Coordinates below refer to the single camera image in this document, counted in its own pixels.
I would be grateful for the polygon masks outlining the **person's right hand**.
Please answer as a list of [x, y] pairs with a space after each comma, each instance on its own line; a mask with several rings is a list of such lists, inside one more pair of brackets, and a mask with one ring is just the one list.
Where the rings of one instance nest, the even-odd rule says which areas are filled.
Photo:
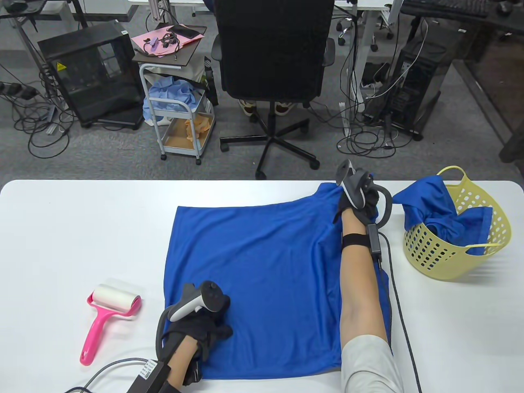
[[375, 223], [378, 217], [378, 190], [369, 172], [358, 171], [355, 174], [336, 178], [336, 184], [343, 191], [339, 198], [337, 212], [333, 223], [336, 223], [346, 210], [351, 210], [364, 225]]

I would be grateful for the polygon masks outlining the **person's left hand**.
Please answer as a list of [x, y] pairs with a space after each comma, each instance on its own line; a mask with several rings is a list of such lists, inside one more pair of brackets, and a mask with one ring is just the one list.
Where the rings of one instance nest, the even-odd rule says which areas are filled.
[[193, 358], [206, 362], [211, 349], [219, 341], [229, 339], [233, 329], [225, 322], [225, 314], [230, 308], [230, 297], [224, 296], [224, 303], [217, 312], [206, 308], [192, 312], [181, 320], [171, 322], [162, 336], [157, 331], [156, 354], [160, 361], [168, 361], [174, 355], [185, 337], [191, 337], [197, 342], [197, 351]]

